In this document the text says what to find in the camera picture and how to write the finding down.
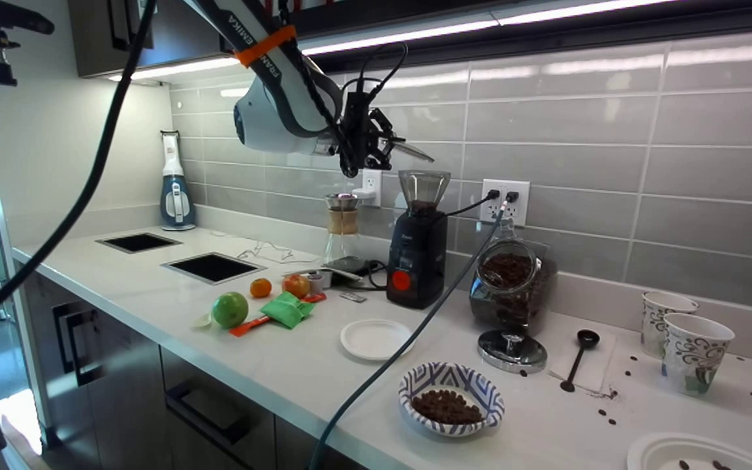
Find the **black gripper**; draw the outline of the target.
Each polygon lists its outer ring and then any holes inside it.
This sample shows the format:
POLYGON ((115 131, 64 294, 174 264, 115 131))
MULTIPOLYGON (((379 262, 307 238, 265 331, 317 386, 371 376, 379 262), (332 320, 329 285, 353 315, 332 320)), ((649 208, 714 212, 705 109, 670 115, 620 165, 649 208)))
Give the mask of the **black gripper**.
POLYGON ((387 115, 372 106, 379 88, 366 92, 362 84, 354 84, 343 94, 343 113, 338 121, 338 170, 343 177, 354 177, 360 170, 388 170, 388 153, 393 148, 393 132, 387 115))

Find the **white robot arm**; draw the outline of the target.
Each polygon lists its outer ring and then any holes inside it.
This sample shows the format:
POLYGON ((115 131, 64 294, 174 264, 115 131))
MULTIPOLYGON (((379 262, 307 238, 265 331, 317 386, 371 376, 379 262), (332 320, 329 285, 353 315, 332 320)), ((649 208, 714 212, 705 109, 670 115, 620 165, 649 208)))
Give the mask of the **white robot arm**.
POLYGON ((338 87, 298 47, 293 24, 272 17, 255 0, 182 0, 253 74, 231 106, 238 141, 259 151, 316 151, 338 162, 343 177, 388 170, 397 135, 371 106, 379 87, 366 75, 338 87))

